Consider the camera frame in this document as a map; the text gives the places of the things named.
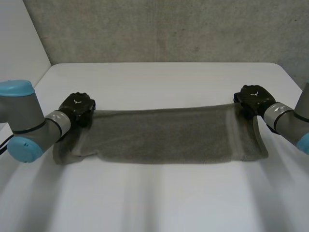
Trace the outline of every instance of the gray arm segment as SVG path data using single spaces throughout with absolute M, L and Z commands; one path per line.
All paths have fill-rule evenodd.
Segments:
M 264 121 L 298 149 L 309 154 L 309 84 L 301 94 L 296 108 L 277 102 L 264 114 Z

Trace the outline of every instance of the towel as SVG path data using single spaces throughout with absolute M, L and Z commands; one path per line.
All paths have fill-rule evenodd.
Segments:
M 98 156 L 108 162 L 205 164 L 268 157 L 257 118 L 226 104 L 198 108 L 95 111 L 53 149 L 57 164 Z

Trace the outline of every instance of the black cable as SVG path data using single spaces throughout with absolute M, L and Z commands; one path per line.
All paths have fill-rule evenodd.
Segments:
M 0 149 L 0 155 L 2 155 L 8 149 L 7 145 Z
M 1 149 L 0 149 L 0 155 L 2 155 L 7 149 L 7 145 L 5 145 L 10 139 L 12 139 L 14 137 L 14 135 L 12 134 L 10 137 L 8 137 L 6 140 L 4 140 L 4 142 L 0 145 Z
M 7 138 L 6 140 L 4 140 L 4 142 L 0 145 L 0 147 L 3 147 L 10 139 L 12 139 L 13 138 L 13 134 L 9 137 L 9 138 Z

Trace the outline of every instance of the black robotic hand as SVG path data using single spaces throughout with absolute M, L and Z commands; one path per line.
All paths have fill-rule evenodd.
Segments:
M 86 127 L 92 122 L 96 102 L 86 93 L 72 93 L 59 107 L 70 119 L 71 128 Z
M 261 86 L 243 86 L 239 93 L 234 94 L 234 102 L 239 102 L 245 116 L 252 118 L 257 115 L 264 117 L 266 109 L 276 100 Z

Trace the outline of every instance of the white wall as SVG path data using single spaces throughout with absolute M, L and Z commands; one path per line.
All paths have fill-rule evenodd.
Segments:
M 51 64 L 22 0 L 0 0 L 0 81 L 35 86 Z

